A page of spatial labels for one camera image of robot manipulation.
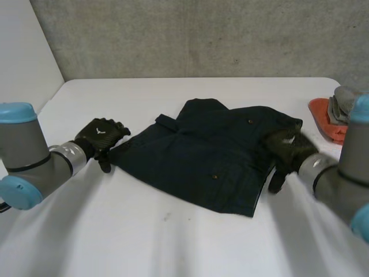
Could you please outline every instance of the dark navy jacket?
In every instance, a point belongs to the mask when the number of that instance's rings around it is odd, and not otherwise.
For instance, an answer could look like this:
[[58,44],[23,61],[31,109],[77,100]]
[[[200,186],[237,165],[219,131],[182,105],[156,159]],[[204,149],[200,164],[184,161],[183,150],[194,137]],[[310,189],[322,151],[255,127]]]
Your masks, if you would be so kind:
[[227,109],[215,99],[186,102],[110,152],[110,161],[164,192],[216,212],[253,216],[273,166],[260,140],[302,120],[268,107]]

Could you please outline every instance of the black glove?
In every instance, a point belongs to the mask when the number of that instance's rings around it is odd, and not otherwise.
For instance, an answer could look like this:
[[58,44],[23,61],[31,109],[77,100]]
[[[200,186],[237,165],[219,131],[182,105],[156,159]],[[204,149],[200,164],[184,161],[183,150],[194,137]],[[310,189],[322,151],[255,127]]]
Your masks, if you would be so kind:
[[81,146],[87,160],[94,158],[99,162],[103,172],[111,171],[108,152],[120,139],[129,136],[131,132],[120,122],[95,118],[87,124],[74,139],[74,143]]
[[287,174],[298,172],[301,164],[312,154],[318,153],[314,144],[300,130],[278,130],[262,140],[276,161],[276,172],[270,181],[270,193],[278,193]]

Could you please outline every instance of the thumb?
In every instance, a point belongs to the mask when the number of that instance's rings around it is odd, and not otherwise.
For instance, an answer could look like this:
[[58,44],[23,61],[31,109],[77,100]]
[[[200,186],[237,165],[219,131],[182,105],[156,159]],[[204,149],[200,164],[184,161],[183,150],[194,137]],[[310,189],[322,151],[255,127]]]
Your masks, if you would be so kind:
[[95,160],[98,161],[100,168],[104,173],[110,173],[111,165],[109,162],[108,155],[106,153],[103,153],[100,156],[96,157]]

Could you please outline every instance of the white table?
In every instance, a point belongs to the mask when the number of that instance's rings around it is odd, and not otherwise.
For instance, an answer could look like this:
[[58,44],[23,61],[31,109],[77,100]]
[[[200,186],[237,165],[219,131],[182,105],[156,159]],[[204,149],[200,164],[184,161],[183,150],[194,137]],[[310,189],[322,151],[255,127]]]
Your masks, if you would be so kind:
[[[73,139],[95,117],[122,121],[135,135],[160,113],[175,118],[186,100],[216,98],[228,108],[263,105],[301,118],[307,135],[338,156],[307,107],[338,85],[327,78],[74,80],[39,120],[49,145]],[[89,162],[34,209],[0,215],[1,276],[356,277],[368,276],[368,264],[367,245],[294,175],[276,196],[265,186],[250,219],[189,204],[120,169],[104,175]]]

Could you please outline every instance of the garment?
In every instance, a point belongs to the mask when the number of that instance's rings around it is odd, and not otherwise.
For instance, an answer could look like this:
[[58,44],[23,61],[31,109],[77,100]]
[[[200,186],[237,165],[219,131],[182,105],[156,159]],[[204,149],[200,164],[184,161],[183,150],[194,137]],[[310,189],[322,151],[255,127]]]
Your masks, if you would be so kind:
[[342,111],[335,95],[332,97],[332,112],[337,121],[345,122],[346,124],[350,122],[349,115]]
[[364,94],[357,89],[345,87],[343,85],[334,90],[332,111],[336,120],[349,123],[350,112],[353,109],[355,100]]
[[333,139],[334,143],[343,145],[347,126],[333,125],[329,123],[328,116],[329,100],[325,98],[316,98],[310,101],[309,109],[322,131]]
[[329,98],[329,102],[328,102],[328,116],[329,116],[329,123],[332,125],[347,125],[346,122],[344,121],[339,121],[336,119],[336,117],[334,116],[333,113],[333,97]]
[[302,120],[268,107],[227,109],[215,99],[186,102],[110,152],[110,161],[173,196],[216,212],[253,216],[273,165],[261,138]]

